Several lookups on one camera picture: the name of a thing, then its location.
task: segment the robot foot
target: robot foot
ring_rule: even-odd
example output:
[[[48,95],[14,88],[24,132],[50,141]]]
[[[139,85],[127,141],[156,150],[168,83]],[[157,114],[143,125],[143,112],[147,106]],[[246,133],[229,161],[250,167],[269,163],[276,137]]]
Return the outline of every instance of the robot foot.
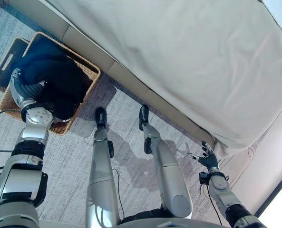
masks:
[[[147,105],[143,105],[140,109],[140,113],[139,113],[139,129],[141,131],[143,131],[143,124],[148,123],[148,113],[149,113],[149,109],[147,107]]]
[[[107,125],[107,112],[104,108],[99,107],[95,111],[95,121],[97,122],[97,128],[104,127]]]

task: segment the white bed sheet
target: white bed sheet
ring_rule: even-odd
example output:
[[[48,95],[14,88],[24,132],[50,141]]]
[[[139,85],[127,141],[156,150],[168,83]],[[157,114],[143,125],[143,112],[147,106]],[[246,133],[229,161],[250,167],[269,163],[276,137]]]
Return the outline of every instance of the white bed sheet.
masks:
[[[221,156],[282,110],[282,30],[256,0],[49,0],[143,83],[212,133]]]

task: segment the gray carpet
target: gray carpet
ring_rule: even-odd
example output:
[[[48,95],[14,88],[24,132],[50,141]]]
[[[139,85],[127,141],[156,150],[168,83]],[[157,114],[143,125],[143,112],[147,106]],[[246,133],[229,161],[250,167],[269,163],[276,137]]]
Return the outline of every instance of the gray carpet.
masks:
[[[35,31],[43,29],[0,0],[0,62],[14,38],[30,40]],[[138,129],[138,111],[143,102],[108,75],[102,75],[85,103],[67,134],[49,137],[43,168],[49,175],[48,189],[45,201],[38,207],[39,217],[85,224],[85,197],[96,129],[94,110],[98,106],[107,109],[108,137],[115,150],[112,166],[119,170],[125,215],[160,207],[153,158],[143,152],[143,134]],[[213,208],[208,199],[199,195],[198,172],[204,168],[186,156],[187,152],[202,154],[200,143],[154,109],[150,123],[160,131],[182,169],[194,205],[193,218],[205,219]],[[0,116],[0,149],[12,149],[22,128],[22,122],[5,114]],[[0,153],[0,166],[8,156]]]

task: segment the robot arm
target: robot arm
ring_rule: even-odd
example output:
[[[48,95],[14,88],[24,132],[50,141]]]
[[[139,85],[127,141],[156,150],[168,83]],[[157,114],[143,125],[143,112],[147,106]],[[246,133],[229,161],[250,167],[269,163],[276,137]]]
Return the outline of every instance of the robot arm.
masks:
[[[200,184],[209,185],[210,195],[216,201],[218,209],[230,226],[232,228],[266,228],[231,191],[225,175],[219,170],[218,161],[212,148],[206,142],[202,142],[202,145],[204,151],[207,152],[205,157],[198,157],[191,153],[188,155],[208,169],[208,173],[199,173]]]
[[[19,69],[11,75],[12,97],[26,126],[0,175],[0,228],[39,227],[34,207],[46,196],[48,175],[41,171],[42,159],[53,122],[52,114],[35,101],[43,87],[43,82],[23,85]]]

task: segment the woven basket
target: woven basket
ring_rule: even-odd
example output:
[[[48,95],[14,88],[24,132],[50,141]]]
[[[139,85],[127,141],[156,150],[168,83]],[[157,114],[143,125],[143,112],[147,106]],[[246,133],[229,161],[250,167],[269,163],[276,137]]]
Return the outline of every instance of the woven basket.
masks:
[[[0,63],[0,91],[5,92],[11,78],[12,62],[18,61],[28,47],[29,42],[23,38],[13,40],[10,48]]]
[[[89,61],[87,61],[85,58],[83,58],[82,56],[80,56],[76,52],[74,52],[71,49],[69,49],[68,47],[66,47],[65,45],[55,41],[54,39],[48,37],[46,34],[44,34],[42,32],[35,33],[32,40],[30,41],[26,51],[24,52],[23,56],[25,56],[28,53],[29,47],[32,45],[32,43],[34,41],[38,40],[38,39],[41,39],[41,38],[48,38],[48,39],[52,40],[53,42],[55,42],[56,44],[58,44],[59,46],[61,46],[63,51],[66,52],[67,56],[69,58],[73,59],[74,62],[76,63],[76,65],[79,68],[81,68],[83,70],[83,72],[92,80],[92,84],[89,87],[89,89],[87,90],[86,95],[84,97],[84,100],[86,100],[89,97],[91,89],[93,88],[93,86],[95,85],[95,83],[97,82],[97,80],[100,76],[99,68],[97,66],[93,65],[92,63],[90,63]],[[81,103],[79,105],[79,107],[77,108],[74,116],[71,118],[70,121],[63,122],[63,123],[53,123],[51,128],[50,128],[50,132],[53,132],[57,135],[64,135],[69,130],[70,126],[72,125],[73,121],[75,120],[76,116],[78,115],[80,109],[83,107],[83,104],[84,103]],[[2,97],[2,100],[0,102],[0,110],[4,110],[4,109],[20,110],[20,108],[17,107],[17,105],[15,104],[15,102],[12,98],[9,86],[7,87],[5,93]],[[13,113],[13,112],[6,112],[6,113],[9,114],[10,116],[13,116],[14,118],[22,121],[22,119],[20,117],[20,113]]]

